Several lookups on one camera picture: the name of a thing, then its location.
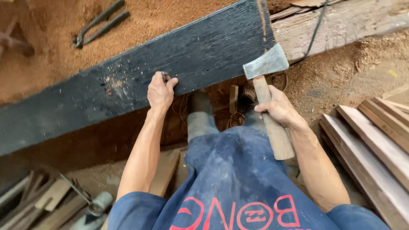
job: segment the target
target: axe head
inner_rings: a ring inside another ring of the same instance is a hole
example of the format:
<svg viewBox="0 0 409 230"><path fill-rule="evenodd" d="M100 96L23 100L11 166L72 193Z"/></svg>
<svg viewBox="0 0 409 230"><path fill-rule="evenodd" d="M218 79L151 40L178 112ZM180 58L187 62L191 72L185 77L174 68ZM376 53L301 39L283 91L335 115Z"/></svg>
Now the axe head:
<svg viewBox="0 0 409 230"><path fill-rule="evenodd" d="M288 61L280 44L276 44L267 53L254 61L243 65L247 80L265 74L288 69Z"/></svg>

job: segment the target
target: sawdust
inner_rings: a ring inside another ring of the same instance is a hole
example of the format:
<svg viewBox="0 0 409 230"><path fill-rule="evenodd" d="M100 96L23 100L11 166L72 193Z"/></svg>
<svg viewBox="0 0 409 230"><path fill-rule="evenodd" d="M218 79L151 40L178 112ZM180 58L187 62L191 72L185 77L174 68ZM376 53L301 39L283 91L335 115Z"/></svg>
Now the sawdust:
<svg viewBox="0 0 409 230"><path fill-rule="evenodd" d="M283 89L310 125L338 104L358 106L408 82L409 29L312 56L270 82Z"/></svg>
<svg viewBox="0 0 409 230"><path fill-rule="evenodd" d="M35 49L29 59L12 51L0 58L0 104L16 102L235 1L127 0L119 12L126 9L131 16L81 50L71 45L72 37L114 0L0 2L0 30L16 15Z"/></svg>

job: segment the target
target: person's right hand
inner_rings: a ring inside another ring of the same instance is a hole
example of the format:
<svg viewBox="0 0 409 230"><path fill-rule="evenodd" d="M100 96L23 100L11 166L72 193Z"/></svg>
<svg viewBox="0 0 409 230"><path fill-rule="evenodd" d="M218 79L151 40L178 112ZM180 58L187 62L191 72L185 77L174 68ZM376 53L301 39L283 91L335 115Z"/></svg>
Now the person's right hand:
<svg viewBox="0 0 409 230"><path fill-rule="evenodd" d="M268 112L270 116L286 128L299 128L306 125L305 120L294 109L291 102L283 91L274 86L268 86L271 93L271 101L257 105L256 112Z"/></svg>

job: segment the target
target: hand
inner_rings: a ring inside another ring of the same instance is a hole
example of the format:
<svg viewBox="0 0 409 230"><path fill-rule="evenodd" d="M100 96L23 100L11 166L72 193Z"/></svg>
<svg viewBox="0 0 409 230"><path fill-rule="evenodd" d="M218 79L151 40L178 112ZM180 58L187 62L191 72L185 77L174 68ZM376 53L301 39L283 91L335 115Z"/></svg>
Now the hand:
<svg viewBox="0 0 409 230"><path fill-rule="evenodd" d="M268 88L271 93L271 101L257 105L254 110L259 113L267 111L274 120L286 128L305 126L305 120L294 109L284 92L271 85Z"/></svg>
<svg viewBox="0 0 409 230"><path fill-rule="evenodd" d="M157 71L152 77L152 81L148 86L148 100L151 105L151 110L159 114L166 114L173 101L173 88L179 82L177 78L172 78L167 75L164 83L162 72Z"/></svg>

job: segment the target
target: leg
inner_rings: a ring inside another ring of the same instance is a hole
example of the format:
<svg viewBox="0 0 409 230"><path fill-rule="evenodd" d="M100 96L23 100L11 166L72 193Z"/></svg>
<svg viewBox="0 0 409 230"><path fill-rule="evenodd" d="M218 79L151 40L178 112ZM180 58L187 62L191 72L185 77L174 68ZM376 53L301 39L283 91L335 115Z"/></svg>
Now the leg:
<svg viewBox="0 0 409 230"><path fill-rule="evenodd" d="M258 112L254 111L254 107L255 104L244 114L244 126L267 132L264 121L259 118Z"/></svg>
<svg viewBox="0 0 409 230"><path fill-rule="evenodd" d="M211 111L209 97L200 91L194 92L188 100L187 142L191 139L219 133Z"/></svg>
<svg viewBox="0 0 409 230"><path fill-rule="evenodd" d="M238 108L245 117L244 126L267 132L264 121L260 120L258 112L254 111L256 105L255 99L249 95L242 95L238 99Z"/></svg>

